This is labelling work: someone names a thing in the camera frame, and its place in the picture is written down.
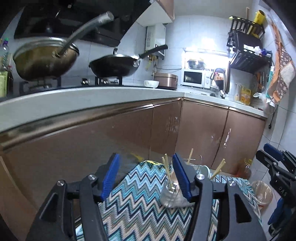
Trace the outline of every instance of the black pan handle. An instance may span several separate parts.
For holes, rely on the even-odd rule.
[[[165,50],[165,49],[168,49],[168,46],[166,44],[158,46],[158,47],[156,47],[154,49],[150,49],[150,50],[146,51],[143,54],[139,54],[139,58],[144,59],[145,57],[147,57],[148,55],[150,55],[152,53],[155,53],[155,52],[158,52],[158,51],[161,51],[161,50]]]

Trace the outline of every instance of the black frying pan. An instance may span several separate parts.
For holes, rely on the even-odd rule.
[[[93,73],[99,78],[124,77],[132,75],[139,67],[141,60],[150,54],[160,50],[168,49],[167,45],[150,49],[143,54],[139,54],[139,59],[128,55],[117,54],[117,48],[113,54],[106,55],[89,63]]]

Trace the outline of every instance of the white microwave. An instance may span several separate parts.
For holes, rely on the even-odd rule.
[[[197,69],[182,69],[181,85],[209,89],[211,86],[211,71]]]

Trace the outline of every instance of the white countertop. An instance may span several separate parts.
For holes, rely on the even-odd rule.
[[[263,111],[253,107],[185,89],[172,91],[140,87],[86,87],[45,91],[1,102],[0,132],[38,119],[87,108],[177,97],[222,104],[267,117]]]

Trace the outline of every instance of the wok handle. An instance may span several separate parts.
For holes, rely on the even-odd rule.
[[[67,39],[67,42],[64,44],[63,48],[57,53],[57,56],[63,55],[75,40],[82,38],[94,28],[112,22],[113,20],[113,14],[108,11],[88,21],[86,24],[82,25],[79,29],[71,34],[71,36]]]
[[[165,50],[165,49],[168,49],[168,46],[166,44],[158,46],[158,47],[156,47],[154,49],[150,49],[150,50],[146,51],[143,54],[139,54],[139,58],[143,59],[143,58],[147,57],[148,55],[150,55],[152,53],[155,53],[155,52],[158,52],[158,51],[161,51],[161,50]]]

